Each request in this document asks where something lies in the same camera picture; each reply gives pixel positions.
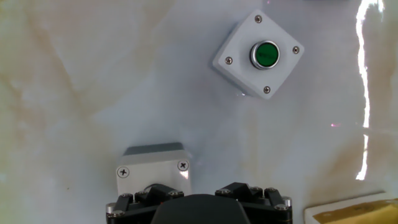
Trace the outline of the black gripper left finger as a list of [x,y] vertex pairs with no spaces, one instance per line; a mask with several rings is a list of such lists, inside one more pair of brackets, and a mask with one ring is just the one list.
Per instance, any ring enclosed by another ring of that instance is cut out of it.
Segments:
[[106,205],[106,223],[151,223],[157,209],[164,202],[184,196],[182,190],[164,184],[152,184],[134,194],[123,193],[118,196],[116,202]]

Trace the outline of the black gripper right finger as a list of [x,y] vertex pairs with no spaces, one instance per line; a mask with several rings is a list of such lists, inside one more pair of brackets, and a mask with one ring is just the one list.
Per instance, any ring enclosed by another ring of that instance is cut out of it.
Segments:
[[233,182],[216,190],[215,196],[237,202],[250,223],[293,224],[292,206],[287,205],[280,192],[273,187],[263,189]]

